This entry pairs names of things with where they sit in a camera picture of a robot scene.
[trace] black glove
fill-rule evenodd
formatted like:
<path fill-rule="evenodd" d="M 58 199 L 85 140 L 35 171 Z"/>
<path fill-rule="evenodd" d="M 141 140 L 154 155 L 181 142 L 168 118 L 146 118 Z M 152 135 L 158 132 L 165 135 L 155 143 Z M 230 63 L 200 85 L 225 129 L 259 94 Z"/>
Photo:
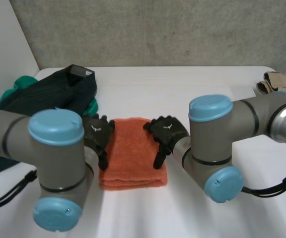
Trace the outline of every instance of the black glove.
<path fill-rule="evenodd" d="M 168 116 L 159 117 L 143 126 L 154 136 L 154 140 L 159 143 L 158 153 L 155 157 L 153 167 L 160 169 L 167 155 L 173 152 L 174 146 L 181 138 L 189 136 L 186 128 L 177 118 Z"/>
<path fill-rule="evenodd" d="M 108 145 L 111 135 L 114 132 L 114 120 L 108 122 L 106 116 L 102 116 L 99 119 L 98 114 L 93 117 L 88 114 L 82 117 L 82 124 L 84 128 L 84 145 L 97 153 L 99 168 L 105 170 L 108 168 L 105 147 Z"/>

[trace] white table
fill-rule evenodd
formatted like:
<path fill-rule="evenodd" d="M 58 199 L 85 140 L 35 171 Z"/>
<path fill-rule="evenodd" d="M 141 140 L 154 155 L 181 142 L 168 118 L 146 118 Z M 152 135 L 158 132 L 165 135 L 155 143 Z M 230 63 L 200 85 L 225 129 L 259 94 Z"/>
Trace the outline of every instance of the white table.
<path fill-rule="evenodd" d="M 225 94 L 233 100 L 252 97 L 263 73 L 273 71 L 267 67 L 91 69 L 96 74 L 100 114 L 109 119 L 173 115 L 187 128 L 188 103 L 193 98 L 204 94 Z M 36 78 L 56 70 L 44 69 Z M 286 176 L 286 145 L 265 136 L 236 142 L 233 163 L 242 170 L 246 186 L 273 186 Z M 241 194 L 217 204 L 171 156 L 166 166 L 168 185 L 161 188 L 107 192 L 98 188 L 96 177 L 83 217 L 67 233 L 47 232 L 34 223 L 32 208 L 40 192 L 36 180 L 0 208 L 0 238 L 286 238 L 286 193 L 269 199 Z M 21 163 L 0 173 L 0 196 L 32 168 Z"/>

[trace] gray concrete wall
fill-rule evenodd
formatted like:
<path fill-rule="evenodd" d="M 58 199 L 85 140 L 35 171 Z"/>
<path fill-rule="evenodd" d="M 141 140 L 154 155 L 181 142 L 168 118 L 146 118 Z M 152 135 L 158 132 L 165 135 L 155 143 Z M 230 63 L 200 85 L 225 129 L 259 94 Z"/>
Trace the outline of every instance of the gray concrete wall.
<path fill-rule="evenodd" d="M 263 65 L 286 71 L 286 0 L 10 0 L 40 68 Z"/>

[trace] folded towel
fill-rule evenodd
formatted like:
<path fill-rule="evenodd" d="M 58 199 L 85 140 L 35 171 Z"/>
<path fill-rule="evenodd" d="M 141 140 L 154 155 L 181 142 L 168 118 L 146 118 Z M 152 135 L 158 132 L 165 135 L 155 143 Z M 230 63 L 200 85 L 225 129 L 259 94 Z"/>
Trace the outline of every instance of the folded towel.
<path fill-rule="evenodd" d="M 115 131 L 106 148 L 109 167 L 99 173 L 104 190 L 126 190 L 160 187 L 167 184 L 165 164 L 153 168 L 158 144 L 143 129 L 150 120 L 143 118 L 115 119 Z"/>

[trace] green item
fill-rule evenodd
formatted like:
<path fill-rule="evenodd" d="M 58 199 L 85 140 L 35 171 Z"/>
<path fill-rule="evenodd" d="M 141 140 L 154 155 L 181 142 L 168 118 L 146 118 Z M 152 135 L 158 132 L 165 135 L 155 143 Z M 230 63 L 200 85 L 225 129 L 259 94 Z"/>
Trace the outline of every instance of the green item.
<path fill-rule="evenodd" d="M 12 89 L 8 89 L 3 93 L 2 97 L 0 98 L 0 101 L 3 101 L 10 94 L 14 93 L 17 89 L 25 89 L 36 82 L 38 82 L 36 78 L 33 78 L 31 76 L 21 76 L 15 81 L 14 87 Z"/>
<path fill-rule="evenodd" d="M 97 112 L 98 112 L 98 102 L 97 100 L 94 98 L 91 103 L 89 103 L 88 108 L 84 111 L 84 113 L 82 114 L 83 116 L 90 114 L 91 116 L 94 116 Z"/>
<path fill-rule="evenodd" d="M 0 98 L 0 101 L 3 101 L 5 98 L 7 98 L 10 94 L 12 94 L 15 91 L 16 91 L 16 89 L 8 89 L 8 90 L 6 90 L 3 93 L 2 97 Z"/>
<path fill-rule="evenodd" d="M 32 85 L 33 83 L 38 82 L 38 80 L 31 76 L 21 76 L 14 83 L 14 88 L 25 89 Z"/>

